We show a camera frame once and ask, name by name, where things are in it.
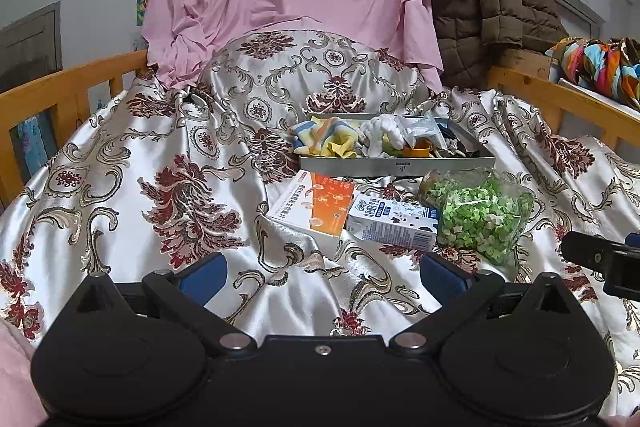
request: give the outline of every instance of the wooden bed frame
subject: wooden bed frame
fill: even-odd
[[[111,96],[115,96],[122,90],[123,74],[141,74],[145,69],[146,51],[131,52],[43,76],[0,94],[0,199],[4,206],[24,186],[9,134],[14,126],[50,108],[56,142],[65,144],[89,118],[88,88],[108,81]],[[568,111],[603,128],[601,140],[612,149],[619,139],[640,146],[637,120],[581,92],[497,66],[490,71],[488,85],[539,107],[554,133],[560,129],[563,112]]]

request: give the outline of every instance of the metal bolt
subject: metal bolt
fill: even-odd
[[[426,343],[427,339],[425,339],[424,335],[421,335],[420,333],[411,333],[407,331],[406,333],[400,333],[396,336],[396,344],[406,349],[418,349]]]
[[[316,346],[316,353],[318,355],[328,355],[331,352],[331,347],[325,346],[322,344],[321,346]]]
[[[226,349],[244,349],[251,344],[251,337],[244,333],[227,333],[220,337],[220,345]]]

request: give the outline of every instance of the clear plastic container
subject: clear plastic container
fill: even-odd
[[[509,260],[529,220],[535,195],[493,169],[479,168],[428,174],[418,199],[439,208],[441,245],[476,250],[500,266]]]

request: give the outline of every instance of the brown quilted jacket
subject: brown quilted jacket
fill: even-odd
[[[543,53],[567,36],[553,0],[432,0],[431,5],[442,83],[449,87],[482,89],[504,48]]]

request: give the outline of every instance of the floral bedspread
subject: floral bedspread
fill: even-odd
[[[190,92],[164,90],[150,70],[93,115],[0,218],[1,316],[37,342],[87,273],[129,282],[225,255],[225,286],[207,308],[260,341],[265,335],[389,339],[439,304],[420,283],[422,253],[360,241],[338,250],[265,217],[298,169],[290,125],[308,112],[405,112],[429,95],[416,70],[347,38],[271,32],[216,54]],[[530,281],[561,274],[618,365],[604,413],[640,404],[638,304],[604,295],[602,277],[566,263],[569,230],[623,241],[640,229],[640,167],[593,137],[550,133],[537,109],[499,92],[454,90],[438,110],[496,156],[496,168],[536,193],[516,259]],[[357,189],[415,200],[419,180],[354,180]],[[440,249],[473,272],[470,250]]]

